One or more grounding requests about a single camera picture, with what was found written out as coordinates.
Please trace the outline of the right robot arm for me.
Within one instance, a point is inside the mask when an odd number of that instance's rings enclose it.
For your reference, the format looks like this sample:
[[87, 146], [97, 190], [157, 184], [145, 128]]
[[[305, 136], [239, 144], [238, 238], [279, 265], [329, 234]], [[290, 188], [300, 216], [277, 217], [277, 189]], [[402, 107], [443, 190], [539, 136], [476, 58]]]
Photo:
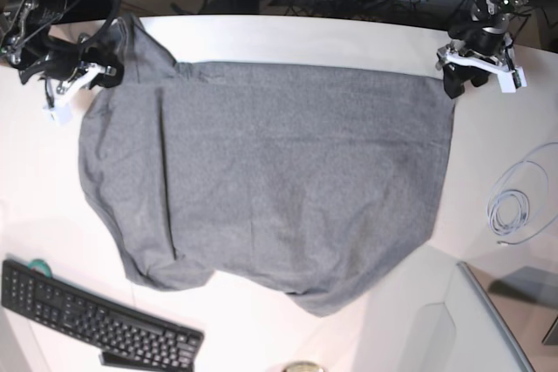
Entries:
[[[112, 88], [124, 76], [115, 52], [101, 41], [119, 15], [121, 0], [8, 0], [1, 11], [1, 59], [18, 72], [22, 85], [39, 76], [62, 85]], [[58, 24], [100, 20], [76, 42], [51, 35]]]

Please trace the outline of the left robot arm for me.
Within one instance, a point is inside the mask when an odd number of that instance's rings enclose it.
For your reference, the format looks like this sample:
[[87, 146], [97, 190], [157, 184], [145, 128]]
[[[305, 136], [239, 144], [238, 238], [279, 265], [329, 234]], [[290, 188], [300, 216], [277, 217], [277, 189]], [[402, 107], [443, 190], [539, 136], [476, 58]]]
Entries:
[[437, 51], [438, 70], [443, 72], [444, 90], [449, 98], [464, 93], [465, 83], [486, 84], [494, 75], [504, 93], [515, 93], [527, 85], [516, 62], [514, 36], [509, 24], [514, 17], [528, 18], [521, 7], [528, 0], [463, 0], [468, 10], [458, 8], [450, 17], [450, 42]]

